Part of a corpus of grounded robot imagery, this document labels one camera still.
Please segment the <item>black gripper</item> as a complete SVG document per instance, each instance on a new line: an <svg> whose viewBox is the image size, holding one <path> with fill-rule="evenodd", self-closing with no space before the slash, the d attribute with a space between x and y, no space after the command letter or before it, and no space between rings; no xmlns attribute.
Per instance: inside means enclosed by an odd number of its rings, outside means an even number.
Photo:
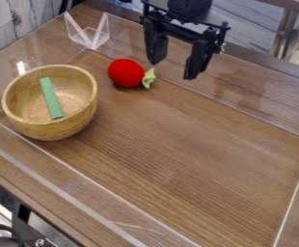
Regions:
<svg viewBox="0 0 299 247"><path fill-rule="evenodd" d="M231 26L210 13L212 0L140 0L146 58L157 65L168 55L168 36L193 42L184 68L184 80L205 70L212 52L222 49Z"/></svg>

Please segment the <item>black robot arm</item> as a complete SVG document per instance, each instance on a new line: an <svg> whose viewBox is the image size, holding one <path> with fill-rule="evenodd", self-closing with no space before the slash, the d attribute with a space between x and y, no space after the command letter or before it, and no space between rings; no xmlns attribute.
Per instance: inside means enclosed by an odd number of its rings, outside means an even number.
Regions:
<svg viewBox="0 0 299 247"><path fill-rule="evenodd" d="M168 36L192 44L184 80L205 71L213 54L222 50L229 23L209 13L212 0L140 0L146 59L157 65L168 55Z"/></svg>

